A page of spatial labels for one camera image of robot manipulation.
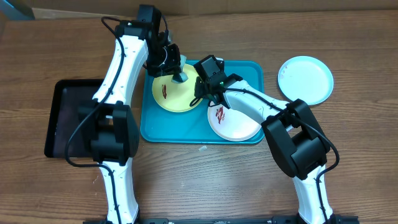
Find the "green scrubbing sponge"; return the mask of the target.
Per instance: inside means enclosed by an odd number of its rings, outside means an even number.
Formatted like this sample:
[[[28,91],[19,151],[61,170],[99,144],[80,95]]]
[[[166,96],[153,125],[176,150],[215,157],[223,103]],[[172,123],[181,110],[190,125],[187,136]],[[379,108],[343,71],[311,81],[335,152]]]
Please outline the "green scrubbing sponge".
[[[187,74],[183,71],[183,68],[185,66],[185,62],[187,60],[187,57],[184,55],[180,56],[180,65],[179,65],[179,72],[176,72],[173,76],[172,76],[172,82],[173,83],[183,83],[185,81],[188,80],[188,76]]]

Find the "green rimmed plate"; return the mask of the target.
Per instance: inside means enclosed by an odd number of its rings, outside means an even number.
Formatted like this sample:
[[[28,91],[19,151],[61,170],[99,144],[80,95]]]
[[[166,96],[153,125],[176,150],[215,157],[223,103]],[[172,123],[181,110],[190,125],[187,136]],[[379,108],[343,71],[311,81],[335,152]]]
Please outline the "green rimmed plate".
[[[182,113],[194,109],[201,100],[194,106],[190,103],[195,98],[195,83],[198,77],[193,65],[185,64],[183,72],[188,80],[183,83],[172,82],[172,76],[154,78],[152,82],[152,94],[159,106],[175,113]]]

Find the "light blue plate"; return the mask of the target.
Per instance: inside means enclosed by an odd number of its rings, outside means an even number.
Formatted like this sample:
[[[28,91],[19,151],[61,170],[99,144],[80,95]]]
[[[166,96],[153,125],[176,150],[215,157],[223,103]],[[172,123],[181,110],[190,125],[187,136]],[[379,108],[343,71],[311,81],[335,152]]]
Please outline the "light blue plate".
[[[331,70],[321,60],[309,56],[288,59],[279,69],[277,82],[290,101],[300,99],[308,105],[323,103],[334,88]]]

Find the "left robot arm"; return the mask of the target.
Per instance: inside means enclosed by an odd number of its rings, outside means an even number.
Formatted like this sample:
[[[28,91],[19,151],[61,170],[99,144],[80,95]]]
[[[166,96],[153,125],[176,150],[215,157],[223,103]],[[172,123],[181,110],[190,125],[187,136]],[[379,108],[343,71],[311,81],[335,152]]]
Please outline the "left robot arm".
[[[120,20],[111,33],[115,50],[105,79],[93,98],[78,110],[83,147],[100,169],[108,201],[105,223],[135,223],[139,207],[134,196],[132,159],[139,145],[139,130],[131,111],[132,94],[142,69],[154,77],[187,81],[186,58],[160,31],[165,17],[153,5],[141,4],[136,19]]]

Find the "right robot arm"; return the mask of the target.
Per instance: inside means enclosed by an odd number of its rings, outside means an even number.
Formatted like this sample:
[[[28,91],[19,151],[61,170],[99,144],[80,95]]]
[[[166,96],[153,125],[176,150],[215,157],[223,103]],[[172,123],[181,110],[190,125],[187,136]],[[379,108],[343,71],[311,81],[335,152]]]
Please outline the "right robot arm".
[[[233,73],[224,72],[224,61],[209,55],[194,64],[199,77],[195,98],[239,111],[262,126],[273,159],[292,178],[299,201],[298,215],[304,223],[331,223],[324,175],[327,153],[333,149],[309,106],[271,98]]]

